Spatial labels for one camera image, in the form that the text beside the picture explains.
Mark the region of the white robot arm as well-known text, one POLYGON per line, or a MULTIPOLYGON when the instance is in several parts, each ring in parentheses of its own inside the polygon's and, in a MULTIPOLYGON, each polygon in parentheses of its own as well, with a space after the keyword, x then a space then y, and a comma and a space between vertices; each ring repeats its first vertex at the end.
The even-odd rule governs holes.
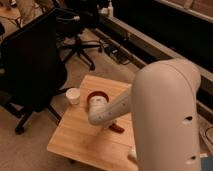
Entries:
POLYGON ((201 171, 196 94, 197 66, 169 59, 142 68, 114 100, 102 91, 87 97, 88 121, 110 123, 130 113, 138 171, 201 171))

